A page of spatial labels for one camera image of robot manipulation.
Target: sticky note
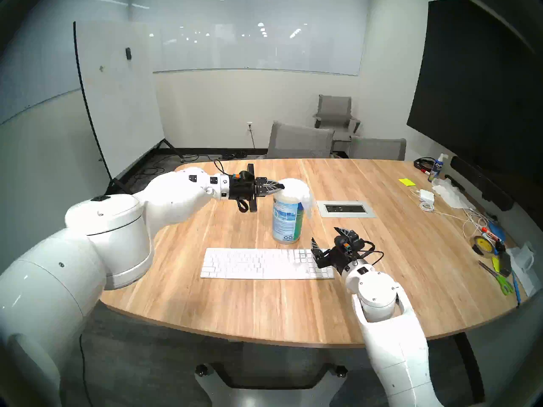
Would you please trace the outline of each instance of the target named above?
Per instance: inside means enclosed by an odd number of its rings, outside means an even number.
[[[417,186],[417,184],[415,184],[415,182],[413,182],[411,179],[408,179],[408,178],[403,178],[403,179],[398,179],[401,183],[403,183],[406,187],[415,187]]]

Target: green scissors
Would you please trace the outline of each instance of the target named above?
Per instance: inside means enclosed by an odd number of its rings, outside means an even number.
[[[498,280],[498,283],[500,284],[500,287],[502,289],[502,293],[507,296],[514,292],[513,286],[511,283],[507,281],[507,279],[498,273],[496,273],[494,270],[488,268],[485,263],[479,261],[479,265],[483,267],[485,270],[487,270],[490,274],[492,274],[496,280]]]

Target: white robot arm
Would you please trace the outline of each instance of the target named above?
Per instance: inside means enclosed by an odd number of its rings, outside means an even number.
[[[48,405],[60,405],[62,364],[102,291],[129,285],[151,266],[153,237],[212,198],[256,211],[256,198],[282,184],[199,168],[166,173],[135,195],[101,195],[71,207],[63,229],[39,242],[0,276],[0,341]]]
[[[356,232],[336,227],[334,247],[321,251],[312,239],[320,268],[333,266],[341,275],[360,324],[371,365],[390,407],[442,407],[435,396],[428,365],[428,344],[413,307],[399,283],[362,263],[375,246]],[[364,250],[366,244],[371,248]],[[393,317],[396,304],[400,315]]]

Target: television screen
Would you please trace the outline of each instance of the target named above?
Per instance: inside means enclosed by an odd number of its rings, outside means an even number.
[[[542,63],[505,24],[469,0],[429,2],[407,125],[476,167],[543,229]]]

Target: white keyboard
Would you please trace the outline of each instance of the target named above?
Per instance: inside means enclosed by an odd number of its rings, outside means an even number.
[[[319,269],[309,249],[207,248],[202,278],[291,280],[334,278],[332,267]]]

